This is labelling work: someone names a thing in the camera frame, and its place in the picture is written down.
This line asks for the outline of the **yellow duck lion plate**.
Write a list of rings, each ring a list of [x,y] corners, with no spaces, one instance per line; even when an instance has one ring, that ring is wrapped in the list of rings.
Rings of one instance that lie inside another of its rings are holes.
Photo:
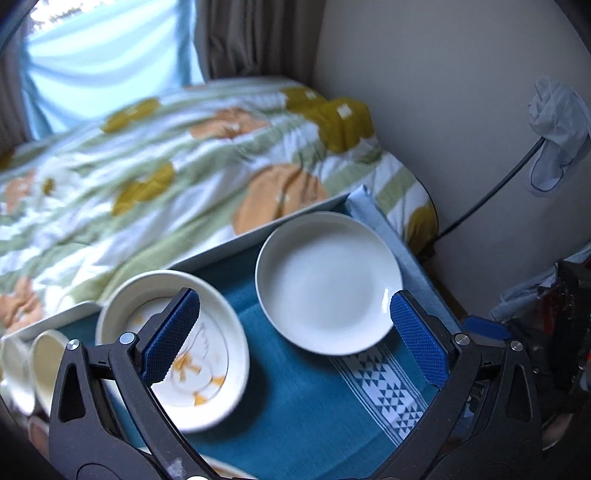
[[[212,457],[202,455],[202,459],[211,466],[211,468],[221,477],[224,478],[242,478],[242,479],[254,479],[254,476],[242,471],[231,464],[224,463]]]

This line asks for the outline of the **white small cup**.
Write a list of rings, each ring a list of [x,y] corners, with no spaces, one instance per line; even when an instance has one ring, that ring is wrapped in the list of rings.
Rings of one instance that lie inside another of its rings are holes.
[[[4,337],[1,343],[1,366],[17,409],[26,416],[35,411],[36,398],[29,369],[28,347],[19,339]]]

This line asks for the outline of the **small cream duck bowl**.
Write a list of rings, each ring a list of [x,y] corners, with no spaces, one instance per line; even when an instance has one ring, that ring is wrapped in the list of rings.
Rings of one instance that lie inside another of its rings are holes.
[[[39,334],[32,343],[29,366],[36,398],[47,416],[51,413],[55,383],[68,338],[57,330]]]

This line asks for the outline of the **white plate orange duck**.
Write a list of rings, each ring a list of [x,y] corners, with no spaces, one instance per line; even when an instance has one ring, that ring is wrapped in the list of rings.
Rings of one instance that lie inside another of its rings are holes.
[[[106,301],[97,321],[95,342],[111,343],[125,332],[138,333],[182,288],[199,296],[198,319],[165,379],[153,384],[151,390],[180,432],[197,433],[231,414],[242,400],[249,378],[245,331],[235,309],[216,289],[178,271],[139,274]]]

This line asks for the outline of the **teal blue table cloth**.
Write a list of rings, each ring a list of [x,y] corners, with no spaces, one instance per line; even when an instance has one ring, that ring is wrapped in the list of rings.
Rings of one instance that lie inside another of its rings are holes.
[[[256,295],[256,248],[193,275],[235,309],[249,344],[249,378],[221,423],[183,433],[200,455],[259,479],[338,479],[374,471],[410,434],[434,400],[396,332],[370,350],[322,356],[294,346],[264,315]],[[95,342],[98,318],[65,328]]]

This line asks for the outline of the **plain white plate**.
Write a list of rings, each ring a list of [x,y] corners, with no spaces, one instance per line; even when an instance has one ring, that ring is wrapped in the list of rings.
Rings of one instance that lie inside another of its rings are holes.
[[[393,329],[390,302],[403,287],[398,260],[369,227],[334,212],[290,220],[256,260],[256,294],[273,328],[308,352],[346,356]]]

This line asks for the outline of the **floral bed quilt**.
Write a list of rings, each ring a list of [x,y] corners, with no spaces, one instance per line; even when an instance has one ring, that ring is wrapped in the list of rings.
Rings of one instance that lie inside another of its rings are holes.
[[[368,106],[283,78],[186,87],[23,144],[1,158],[1,330],[362,186],[412,251],[437,234]]]

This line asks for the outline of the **grey brown drape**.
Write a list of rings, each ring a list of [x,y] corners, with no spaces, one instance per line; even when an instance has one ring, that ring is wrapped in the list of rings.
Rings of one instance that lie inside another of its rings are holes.
[[[197,1],[194,46],[205,80],[283,76],[308,84],[324,1]]]

